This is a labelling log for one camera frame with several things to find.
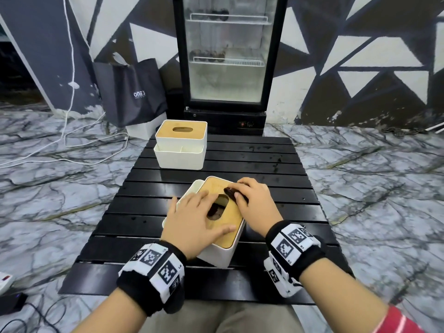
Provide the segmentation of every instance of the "person's left hand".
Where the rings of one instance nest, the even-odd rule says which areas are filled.
[[[176,211],[177,197],[174,196],[160,239],[176,246],[186,259],[192,259],[219,237],[235,231],[235,225],[207,229],[207,214],[217,198],[217,194],[209,195],[207,190],[189,194],[183,198]]]

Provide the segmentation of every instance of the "slatted table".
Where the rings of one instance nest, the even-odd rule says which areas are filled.
[[[290,139],[208,135],[200,171],[160,169],[154,146],[155,140],[149,140],[77,257],[60,293],[109,295],[123,264],[141,246],[160,238],[169,198],[181,197],[194,180],[208,176],[234,182],[249,176],[267,184],[283,218],[321,236],[327,244],[327,257],[352,274]],[[267,256],[264,238],[246,226],[228,269],[215,268],[200,259],[189,262],[186,298],[312,305],[304,290],[291,298],[280,297],[264,270]]]

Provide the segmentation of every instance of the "black paper bag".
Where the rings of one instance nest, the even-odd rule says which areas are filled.
[[[155,59],[135,65],[94,63],[107,120],[125,127],[147,123],[167,110],[165,89]]]

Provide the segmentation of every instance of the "chain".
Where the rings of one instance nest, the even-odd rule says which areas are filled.
[[[425,129],[422,128],[399,128],[399,127],[387,127],[381,130],[382,133],[393,133],[393,135],[399,139],[403,139],[406,135],[428,134]]]

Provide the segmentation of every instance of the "white triangle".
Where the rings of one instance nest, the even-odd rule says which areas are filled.
[[[314,67],[309,67],[273,78],[266,122],[293,124],[315,77]]]
[[[285,11],[281,42],[306,54],[309,53],[292,7],[288,7]]]
[[[170,59],[177,55],[177,39],[130,23],[133,35],[134,49],[137,61],[155,58],[160,69]]]
[[[427,104],[427,91],[429,89],[428,71],[395,71],[395,75],[408,86],[420,100]]]
[[[435,66],[433,72],[444,69],[444,23],[436,24]]]
[[[94,60],[139,0],[103,0],[89,53]]]
[[[355,0],[353,3],[352,9],[348,13],[347,19],[353,15],[355,15],[360,9],[362,9],[366,4],[368,4],[371,0]]]
[[[77,24],[85,39],[88,35],[89,27],[91,26],[92,15],[96,9],[96,3],[97,0],[69,0]]]
[[[400,37],[378,37],[342,66],[423,66]]]
[[[339,76],[347,88],[350,97],[354,97],[364,86],[366,86],[375,76],[378,71],[340,71]]]
[[[331,50],[327,58],[327,61],[325,62],[321,74],[324,74],[325,72],[330,70],[337,63],[339,63],[345,57],[350,55],[353,52],[353,50],[357,49],[368,40],[369,37],[338,36],[336,42],[333,45],[333,49]]]

